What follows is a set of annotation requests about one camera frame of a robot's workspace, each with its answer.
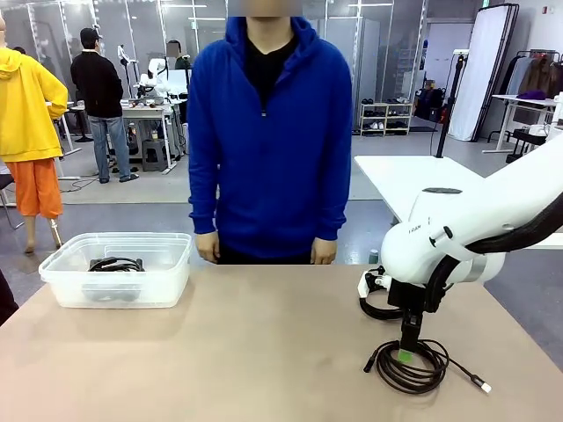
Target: shoe rack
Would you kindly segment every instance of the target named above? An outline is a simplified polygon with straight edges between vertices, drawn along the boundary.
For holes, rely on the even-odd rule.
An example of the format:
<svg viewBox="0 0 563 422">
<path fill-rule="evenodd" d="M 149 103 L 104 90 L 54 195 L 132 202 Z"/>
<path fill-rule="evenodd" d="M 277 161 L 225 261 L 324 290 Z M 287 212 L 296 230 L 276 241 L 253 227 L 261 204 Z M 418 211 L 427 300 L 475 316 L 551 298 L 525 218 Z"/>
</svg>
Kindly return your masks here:
<svg viewBox="0 0 563 422">
<path fill-rule="evenodd" d="M 360 117 L 360 135 L 381 134 L 386 136 L 388 132 L 410 131 L 411 118 L 413 116 L 413 104 L 403 103 L 374 103 L 362 104 L 362 115 Z M 378 128 L 366 128 L 376 123 Z M 406 127 L 396 127 L 402 122 Z"/>
</svg>

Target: blue jeans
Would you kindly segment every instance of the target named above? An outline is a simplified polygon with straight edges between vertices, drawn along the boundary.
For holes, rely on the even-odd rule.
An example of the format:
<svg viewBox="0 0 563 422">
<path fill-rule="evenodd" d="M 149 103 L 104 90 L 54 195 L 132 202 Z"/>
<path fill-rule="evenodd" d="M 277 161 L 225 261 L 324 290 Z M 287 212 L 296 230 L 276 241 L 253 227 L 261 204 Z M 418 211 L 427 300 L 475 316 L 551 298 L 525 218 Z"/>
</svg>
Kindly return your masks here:
<svg viewBox="0 0 563 422">
<path fill-rule="evenodd" d="M 117 165 L 120 168 L 120 180 L 129 178 L 129 147 L 125 135 L 122 117 L 103 117 L 88 116 L 90 122 L 91 135 L 94 138 L 94 154 L 98 165 L 99 179 L 109 180 L 109 166 L 107 164 L 107 133 L 112 139 L 112 145 L 117 157 Z"/>
</svg>

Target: plastic container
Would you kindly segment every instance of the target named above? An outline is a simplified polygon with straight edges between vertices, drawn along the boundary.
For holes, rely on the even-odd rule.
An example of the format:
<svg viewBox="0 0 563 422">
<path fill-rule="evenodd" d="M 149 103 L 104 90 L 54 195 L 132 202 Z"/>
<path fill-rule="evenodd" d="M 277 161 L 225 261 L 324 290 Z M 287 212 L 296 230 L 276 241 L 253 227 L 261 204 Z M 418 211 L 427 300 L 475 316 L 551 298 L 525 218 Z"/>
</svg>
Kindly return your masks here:
<svg viewBox="0 0 563 422">
<path fill-rule="evenodd" d="M 192 238 L 181 233 L 87 233 L 70 239 L 39 267 L 65 308 L 171 308 L 190 273 Z M 142 259 L 144 273 L 89 273 L 99 258 Z"/>
</svg>

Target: black cap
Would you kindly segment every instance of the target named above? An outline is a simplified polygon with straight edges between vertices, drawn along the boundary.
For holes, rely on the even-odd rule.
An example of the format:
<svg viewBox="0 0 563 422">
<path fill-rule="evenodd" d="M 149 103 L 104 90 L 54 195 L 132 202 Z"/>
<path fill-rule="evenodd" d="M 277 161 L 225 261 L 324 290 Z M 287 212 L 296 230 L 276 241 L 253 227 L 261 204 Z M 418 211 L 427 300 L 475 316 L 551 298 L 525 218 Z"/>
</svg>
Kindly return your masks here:
<svg viewBox="0 0 563 422">
<path fill-rule="evenodd" d="M 85 48 L 85 45 L 94 44 L 97 40 L 100 39 L 98 35 L 98 31 L 92 28 L 85 28 L 80 31 L 80 42 L 82 43 L 82 47 Z"/>
</svg>

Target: glass wall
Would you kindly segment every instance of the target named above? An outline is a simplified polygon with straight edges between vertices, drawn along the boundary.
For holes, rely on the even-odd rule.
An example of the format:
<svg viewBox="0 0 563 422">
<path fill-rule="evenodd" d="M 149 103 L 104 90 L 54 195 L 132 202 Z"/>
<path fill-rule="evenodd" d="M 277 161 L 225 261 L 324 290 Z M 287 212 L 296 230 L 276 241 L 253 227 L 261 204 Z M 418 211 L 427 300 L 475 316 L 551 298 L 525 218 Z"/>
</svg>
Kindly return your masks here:
<svg viewBox="0 0 563 422">
<path fill-rule="evenodd" d="M 62 0 L 4 10 L 9 45 L 28 50 L 61 78 L 70 91 L 69 64 L 82 49 L 80 30 L 96 25 L 109 59 L 128 91 L 135 84 L 117 50 L 138 60 L 145 73 L 150 59 L 165 55 L 177 40 L 192 62 L 206 46 L 225 35 L 228 0 Z M 303 15 L 318 35 L 344 56 L 353 81 L 355 107 L 363 98 L 386 101 L 413 98 L 420 88 L 421 31 L 428 0 L 303 0 Z"/>
</svg>

